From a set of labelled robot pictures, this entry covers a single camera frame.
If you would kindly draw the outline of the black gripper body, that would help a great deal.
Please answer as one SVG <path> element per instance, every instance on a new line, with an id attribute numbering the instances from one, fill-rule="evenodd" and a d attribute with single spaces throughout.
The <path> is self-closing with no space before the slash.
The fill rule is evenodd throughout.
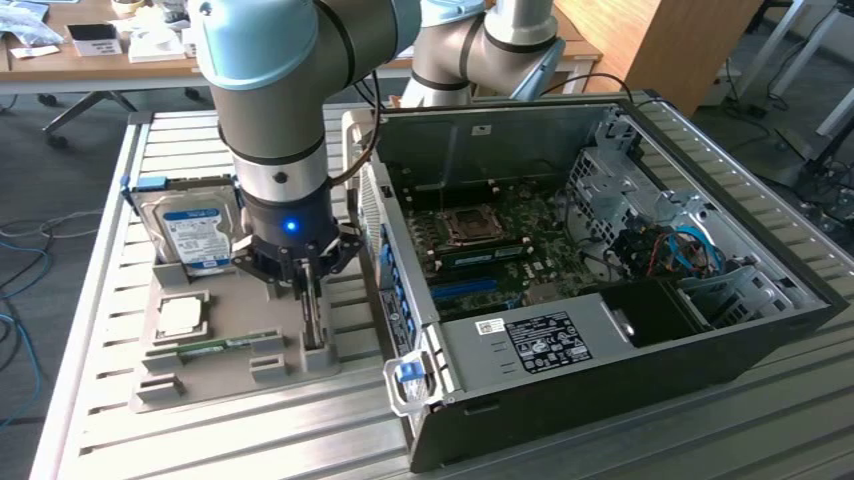
<path id="1" fill-rule="evenodd" d="M 316 242 L 325 246 L 336 237 L 336 219 L 332 213 L 330 186 L 321 185 L 308 196 L 289 202 L 272 202 L 241 192 L 248 214 L 250 235 L 266 243 L 286 247 L 301 263 L 301 290 L 304 290 L 302 262 L 305 245 Z"/>

